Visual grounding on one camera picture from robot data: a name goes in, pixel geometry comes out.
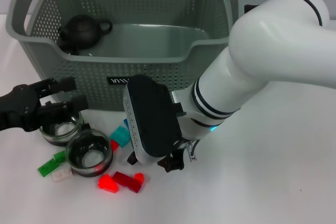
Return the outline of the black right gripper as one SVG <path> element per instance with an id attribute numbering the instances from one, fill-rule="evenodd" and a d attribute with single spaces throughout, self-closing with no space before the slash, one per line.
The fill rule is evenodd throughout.
<path id="1" fill-rule="evenodd" d="M 164 168 L 164 170 L 169 173 L 174 170 L 183 170 L 184 169 L 184 144 L 183 139 L 177 141 L 173 145 L 173 150 L 171 152 L 172 156 L 166 156 L 162 160 L 157 162 L 157 165 Z"/>

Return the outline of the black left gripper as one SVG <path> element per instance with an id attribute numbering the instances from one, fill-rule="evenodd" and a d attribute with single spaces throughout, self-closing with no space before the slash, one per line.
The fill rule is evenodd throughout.
<path id="1" fill-rule="evenodd" d="M 70 101 L 40 104 L 40 97 L 47 97 L 59 92 L 76 90 L 74 77 L 66 77 L 59 81 L 54 78 L 45 79 L 30 85 L 21 84 L 1 97 L 1 130 L 21 128 L 32 132 L 40 128 L 42 121 L 64 121 L 80 111 L 88 109 L 85 95 L 72 98 Z"/>

